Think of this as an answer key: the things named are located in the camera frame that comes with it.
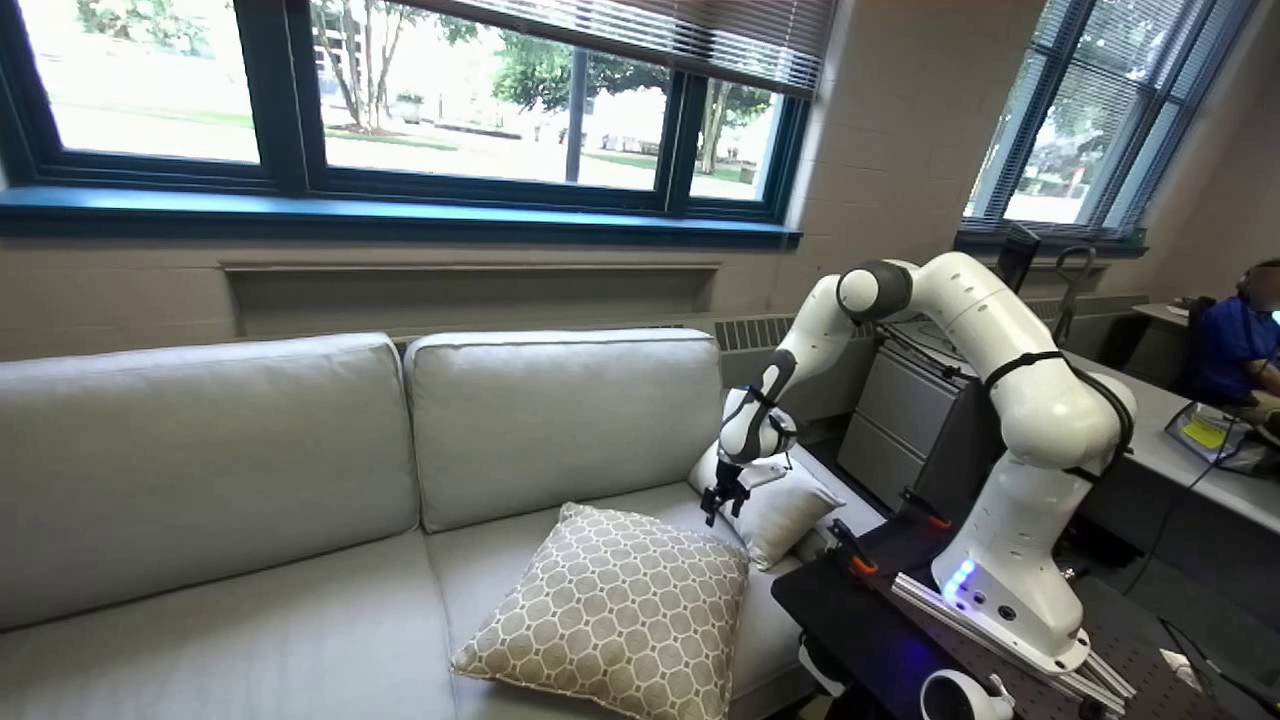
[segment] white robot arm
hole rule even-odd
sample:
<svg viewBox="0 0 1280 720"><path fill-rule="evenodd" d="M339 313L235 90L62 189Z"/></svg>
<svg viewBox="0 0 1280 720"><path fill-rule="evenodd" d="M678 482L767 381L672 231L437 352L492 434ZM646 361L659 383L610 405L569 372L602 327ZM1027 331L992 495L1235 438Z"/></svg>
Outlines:
<svg viewBox="0 0 1280 720"><path fill-rule="evenodd" d="M1070 670L1089 660L1082 606L1051 563L1051 545L1089 495L1090 478L1120 461L1130 434L1130 393L1075 372L1048 327L1012 287L963 250L919 266L899 258L825 274L772 352L760 383L719 429L716 493L705 506L744 501L737 472L785 446L777 413L787 387L833 369L854 318L924 313L987 383L998 414L994 461L972 516L932 558L939 605L1004 653L1041 670Z"/></svg>

